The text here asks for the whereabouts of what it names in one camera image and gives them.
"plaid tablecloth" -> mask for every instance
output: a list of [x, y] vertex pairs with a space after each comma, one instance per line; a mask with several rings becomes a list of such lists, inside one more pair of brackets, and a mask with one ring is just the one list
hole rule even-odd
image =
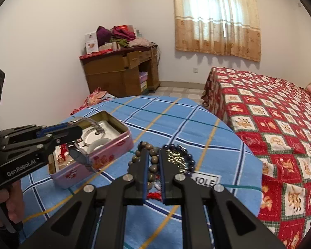
[[283, 79], [213, 68], [202, 98], [263, 161], [258, 218], [294, 249], [311, 227], [311, 94]]
[[[154, 146], [183, 145], [193, 155], [196, 170], [220, 175], [220, 182], [250, 211], [258, 214], [262, 162], [227, 125], [196, 102], [167, 96], [127, 97], [89, 107], [75, 116], [91, 116], [100, 110], [106, 110], [130, 128], [135, 143], [133, 151], [141, 140]], [[84, 184], [99, 187], [125, 174], [132, 155], [131, 152], [124, 154], [98, 174], [69, 189], [56, 186], [46, 167], [24, 177], [26, 214], [21, 241], [45, 223]], [[182, 248], [180, 208], [164, 206], [156, 200], [147, 200], [144, 206], [129, 206], [124, 246], [128, 249]]]

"tile floor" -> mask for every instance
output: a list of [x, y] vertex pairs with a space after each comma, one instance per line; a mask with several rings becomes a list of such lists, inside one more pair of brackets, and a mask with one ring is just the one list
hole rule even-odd
[[173, 87], [159, 87], [154, 94], [149, 95], [157, 96], [172, 96], [172, 97], [185, 97], [201, 104], [201, 96], [203, 90], [188, 89], [188, 88], [173, 88]]

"human hand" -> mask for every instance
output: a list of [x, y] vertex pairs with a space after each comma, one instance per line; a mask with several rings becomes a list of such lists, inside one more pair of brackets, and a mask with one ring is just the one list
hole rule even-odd
[[7, 189], [0, 190], [0, 203], [6, 202], [8, 216], [14, 223], [21, 222], [24, 215], [23, 192], [21, 189], [21, 181], [12, 184], [10, 191]]

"beaded bracelet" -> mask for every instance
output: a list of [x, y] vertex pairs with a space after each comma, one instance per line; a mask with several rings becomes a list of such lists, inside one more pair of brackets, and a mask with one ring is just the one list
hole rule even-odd
[[[140, 160], [141, 151], [143, 148], [148, 150], [149, 155], [151, 156], [151, 166], [148, 168], [148, 182], [147, 190], [151, 190], [153, 185], [159, 193], [151, 192], [148, 193], [148, 199], [157, 199], [161, 200], [161, 184], [159, 176], [159, 148], [154, 147], [152, 144], [147, 143], [146, 141], [141, 141], [138, 144], [138, 150], [136, 150], [135, 155], [129, 161], [128, 166], [138, 162]], [[175, 146], [174, 144], [163, 145], [163, 149], [166, 150], [168, 162], [178, 165], [179, 172], [184, 173], [186, 176], [191, 176], [195, 170], [195, 161], [191, 154], [188, 153], [187, 149], [181, 145]]]

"blue tablecloth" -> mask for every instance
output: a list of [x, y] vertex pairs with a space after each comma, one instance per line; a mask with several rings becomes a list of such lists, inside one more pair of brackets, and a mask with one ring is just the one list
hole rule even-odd
[[[221, 176], [221, 183], [255, 215], [261, 202], [262, 162], [217, 117], [196, 102], [168, 96], [135, 96], [115, 99], [83, 109], [75, 116], [91, 116], [106, 110], [125, 123], [138, 142], [154, 146], [168, 143], [186, 147], [204, 173]], [[46, 222], [84, 184], [103, 186], [127, 172], [132, 153], [117, 159], [101, 174], [93, 174], [69, 189], [61, 189], [43, 167], [22, 179], [26, 205], [21, 241]], [[180, 208], [148, 200], [129, 206], [124, 246], [128, 249], [182, 248]]]

